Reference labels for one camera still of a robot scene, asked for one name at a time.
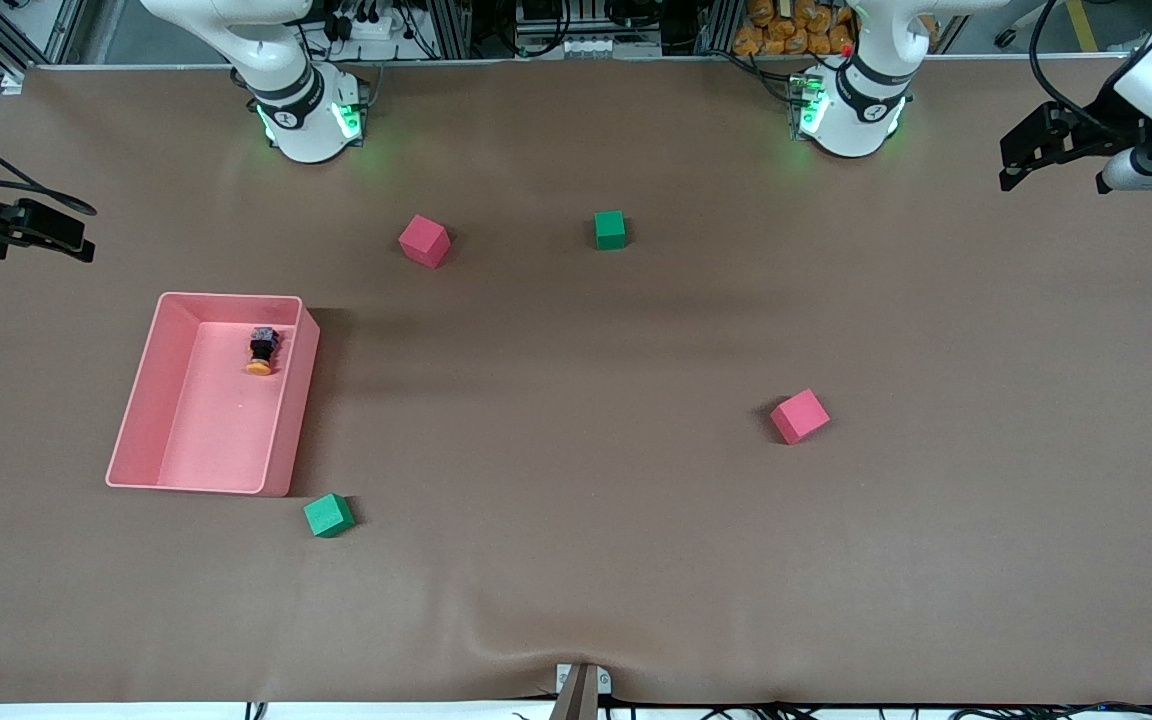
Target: pink tray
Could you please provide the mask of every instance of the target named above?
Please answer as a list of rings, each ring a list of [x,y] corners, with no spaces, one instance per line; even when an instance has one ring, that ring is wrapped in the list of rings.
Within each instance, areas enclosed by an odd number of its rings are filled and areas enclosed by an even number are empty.
[[[268,377],[247,372],[262,325],[279,333]],[[317,348],[300,297],[165,293],[105,483],[287,495]]]

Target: green led light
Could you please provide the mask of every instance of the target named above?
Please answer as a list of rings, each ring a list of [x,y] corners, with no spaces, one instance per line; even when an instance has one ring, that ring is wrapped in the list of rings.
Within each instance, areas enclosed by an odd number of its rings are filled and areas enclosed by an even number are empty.
[[[256,106],[256,114],[260,115],[262,126],[265,126],[265,137],[268,137],[270,142],[274,142],[274,128],[270,127],[270,115],[265,114],[265,109],[260,105]]]
[[[896,105],[896,108],[892,111],[892,124],[887,126],[887,135],[895,132],[896,128],[900,127],[900,112],[904,108],[905,108],[905,99],[904,97],[901,97],[901,100]]]
[[[346,137],[353,138],[358,137],[358,111],[349,108],[349,106],[332,104],[332,114],[335,115],[338,120],[338,126],[340,126],[340,132],[343,132]]]
[[[829,96],[826,91],[819,91],[814,100],[808,103],[803,109],[803,124],[799,127],[803,132],[814,132],[820,128],[820,119],[824,118],[824,112],[829,108],[828,99]]]

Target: black cable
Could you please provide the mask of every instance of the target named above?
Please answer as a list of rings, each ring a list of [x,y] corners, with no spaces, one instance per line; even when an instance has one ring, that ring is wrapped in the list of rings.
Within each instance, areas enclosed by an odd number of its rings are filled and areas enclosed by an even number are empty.
[[[755,56],[753,55],[749,56],[749,63],[753,66],[755,71],[756,71],[756,76],[755,77],[758,77],[758,82],[763,83],[763,88],[764,88],[764,90],[767,90],[768,94],[771,94],[772,97],[775,97],[778,100],[780,100],[781,103],[785,103],[786,105],[794,105],[795,104],[795,100],[791,99],[790,96],[783,94],[783,92],[781,92],[780,90],[776,90],[776,86],[772,85],[772,81],[767,76],[764,76],[763,68],[759,68],[758,63],[755,62]]]
[[[728,51],[726,51],[726,50],[704,50],[704,51],[702,51],[700,54],[702,55],[718,55],[719,58],[726,58],[727,61],[730,61],[730,63],[736,65],[737,68],[740,68],[742,70],[745,70],[745,73],[751,74],[751,76],[753,76],[753,74],[761,74],[761,76],[765,77],[765,78],[785,81],[785,82],[788,82],[788,79],[790,78],[790,76],[787,76],[787,74],[780,74],[780,73],[773,73],[773,71],[770,71],[770,70],[764,70],[764,69],[760,69],[760,68],[756,67],[756,65],[746,65],[745,61],[742,61],[736,55],[733,55],[732,53],[728,53]]]
[[[767,90],[768,94],[775,97],[781,103],[794,106],[804,105],[803,100],[795,100],[790,96],[783,94],[783,92],[776,90],[776,86],[772,85],[773,81],[788,82],[790,81],[790,76],[787,76],[787,74],[773,73],[759,68],[758,63],[756,63],[755,61],[753,55],[750,55],[749,65],[745,65],[744,61],[741,61],[740,58],[733,55],[732,53],[728,53],[728,51],[726,50],[705,50],[704,53],[702,53],[702,55],[719,55],[719,58],[726,58],[728,61],[732,61],[733,65],[736,65],[737,68],[745,70],[745,73],[749,73],[751,74],[751,76],[758,78],[758,82],[763,84],[763,90]]]
[[[1058,0],[1047,0],[1047,3],[1043,6],[1043,13],[1039,13],[1038,15],[1038,22],[1034,23],[1033,35],[1029,36],[1029,70],[1034,75],[1034,79],[1038,81],[1038,85],[1051,96],[1052,100],[1060,103],[1066,109],[1069,109],[1070,113],[1078,115],[1083,122],[1089,123],[1089,126],[1098,129],[1098,131],[1105,132],[1108,137],[1117,137],[1129,141],[1130,138],[1124,136],[1123,132],[1117,132],[1115,129],[1111,129],[1108,126],[1102,123],[1101,120],[1092,118],[1092,114],[1087,113],[1082,105],[1078,105],[1078,103],[1070,100],[1069,97],[1061,94],[1061,92],[1056,90],[1056,86],[1053,86],[1051,81],[1047,79],[1046,74],[1043,74],[1043,68],[1038,65],[1038,37],[1043,35],[1043,28],[1046,26],[1047,17],[1052,14],[1052,9],[1056,8],[1056,2]]]
[[[316,53],[317,55],[319,55],[324,60],[326,58],[328,58],[328,51],[321,50],[321,47],[319,47],[317,45],[310,45],[310,38],[308,38],[305,36],[305,24],[303,24],[303,23],[296,23],[296,29],[298,29],[298,31],[301,31],[301,41],[302,41],[303,45],[305,45],[305,54],[306,55],[309,55],[310,58],[314,58],[314,53]]]
[[[403,18],[403,23],[412,31],[412,40],[416,40],[416,46],[420,47],[420,53],[429,56],[430,60],[438,60],[438,54],[434,53],[433,46],[425,41],[425,35],[420,32],[419,24],[416,24],[416,14],[412,13],[411,6],[407,3],[407,0],[394,0],[394,8],[397,9],[397,14]]]
[[[46,195],[51,199],[60,202],[66,209],[76,211],[76,213],[82,213],[83,215],[94,215],[96,209],[92,209],[86,202],[77,199],[73,195],[65,195],[65,192],[59,192],[51,190],[51,188],[36,181],[36,179],[29,177],[26,174],[20,172],[20,168],[15,167],[12,162],[8,162],[0,156],[0,165],[2,165],[9,173],[14,174],[15,177],[23,179],[24,183],[6,182],[0,181],[0,187],[14,188],[14,190],[28,190],[31,192],[38,192],[40,195]]]
[[[842,69],[842,65],[839,65],[838,67],[833,67],[833,65],[826,63],[826,61],[824,61],[824,58],[820,56],[820,55],[817,55],[816,53],[813,53],[813,51],[809,50],[808,54],[812,55],[813,59],[814,59],[814,61],[817,61],[817,63],[824,65],[824,67],[826,67],[826,69],[833,70],[834,73],[838,73],[838,70]]]
[[[554,36],[550,38],[548,44],[545,44],[544,47],[532,53],[531,50],[522,50],[517,46],[517,44],[515,44],[514,40],[509,40],[509,38],[506,37],[506,28],[502,26],[502,22],[500,22],[500,20],[502,20],[502,17],[508,17],[508,26],[513,26],[515,29],[517,29],[517,20],[509,17],[507,13],[502,12],[503,8],[508,8],[509,0],[499,0],[495,5],[495,10],[497,37],[500,38],[500,44],[502,44],[509,53],[520,58],[539,58],[540,55],[545,55],[547,53],[552,53],[554,50],[558,50],[558,46],[562,45],[562,41],[567,38],[567,32],[570,31],[573,26],[573,9],[570,0],[558,1],[562,3],[562,6],[559,8],[558,16],[554,18]]]
[[[963,720],[964,717],[984,717],[987,720],[1064,720],[1081,712],[1134,712],[1138,715],[1152,715],[1152,707],[1132,705],[1129,702],[1098,702],[1096,705],[1063,706],[1053,711],[1046,707],[1005,707],[1005,708],[967,708],[955,712],[950,720]]]
[[[82,213],[83,215],[94,215],[96,209],[88,205],[86,202],[77,199],[68,192],[60,192],[59,190],[51,190],[50,187],[41,187],[41,184],[28,184],[23,182],[12,182],[12,181],[0,181],[0,187],[9,187],[12,190],[23,190],[26,192],[38,192],[38,195],[46,195],[52,200],[60,202],[66,209],[74,210],[76,213]]]

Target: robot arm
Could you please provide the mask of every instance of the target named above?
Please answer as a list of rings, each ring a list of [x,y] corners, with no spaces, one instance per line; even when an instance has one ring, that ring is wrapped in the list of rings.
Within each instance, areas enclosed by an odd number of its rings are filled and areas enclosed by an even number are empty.
[[[1058,94],[1021,120],[1000,142],[1002,190],[1047,165],[1109,156],[1097,176],[1102,194],[1152,190],[1152,33],[1105,82],[1086,108]]]
[[[855,52],[841,63],[806,70],[819,85],[797,109],[796,127],[835,156],[861,158],[896,131],[905,88],[927,55],[929,32],[919,15],[977,13],[1007,0],[849,0],[861,20]]]
[[[362,143],[365,86],[329,63],[311,63],[283,23],[312,0],[141,0],[147,12],[198,36],[238,70],[256,96],[265,135],[298,162],[321,162]]]

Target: cube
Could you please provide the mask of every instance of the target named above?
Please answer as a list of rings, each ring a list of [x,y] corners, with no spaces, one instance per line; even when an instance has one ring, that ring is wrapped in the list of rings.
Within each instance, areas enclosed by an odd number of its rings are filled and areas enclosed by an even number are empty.
[[[397,237],[397,244],[402,247],[403,255],[425,265],[426,268],[435,268],[442,263],[447,251],[452,250],[447,228],[420,215],[416,215],[410,223],[407,223],[407,229]]]
[[[626,247],[626,215],[620,210],[594,213],[594,247],[620,250]]]
[[[344,499],[335,493],[317,498],[305,506],[305,520],[310,530],[320,538],[333,538],[353,528],[353,511]]]
[[[772,420],[781,430],[785,441],[794,445],[828,423],[829,415],[814,393],[805,389],[776,406],[776,410],[772,410]]]

